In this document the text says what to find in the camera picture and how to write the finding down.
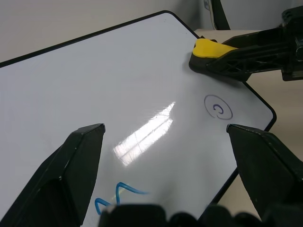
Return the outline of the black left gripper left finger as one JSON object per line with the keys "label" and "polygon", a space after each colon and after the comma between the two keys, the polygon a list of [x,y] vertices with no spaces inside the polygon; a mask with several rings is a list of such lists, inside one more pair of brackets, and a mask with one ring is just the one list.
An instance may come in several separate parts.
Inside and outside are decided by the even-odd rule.
{"label": "black left gripper left finger", "polygon": [[98,174],[105,125],[85,126],[36,170],[0,221],[2,227],[80,227]]}

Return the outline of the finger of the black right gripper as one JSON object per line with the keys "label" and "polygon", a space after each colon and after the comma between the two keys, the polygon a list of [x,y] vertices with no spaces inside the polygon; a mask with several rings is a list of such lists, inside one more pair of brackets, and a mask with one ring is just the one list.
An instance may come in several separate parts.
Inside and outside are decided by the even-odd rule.
{"label": "finger of the black right gripper", "polygon": [[277,27],[254,33],[234,36],[223,43],[206,38],[199,39],[200,51],[234,51],[250,49],[285,50],[285,35],[283,28]]}
{"label": "finger of the black right gripper", "polygon": [[280,70],[285,66],[285,47],[248,47],[229,51],[211,61],[206,69],[240,82],[246,82],[253,73]]}

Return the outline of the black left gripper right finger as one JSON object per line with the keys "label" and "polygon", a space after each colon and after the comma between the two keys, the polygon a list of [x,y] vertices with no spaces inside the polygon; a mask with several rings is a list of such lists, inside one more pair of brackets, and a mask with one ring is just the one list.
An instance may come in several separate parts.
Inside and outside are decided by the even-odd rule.
{"label": "black left gripper right finger", "polygon": [[303,162],[274,134],[229,124],[237,169],[259,216],[274,204],[303,203]]}

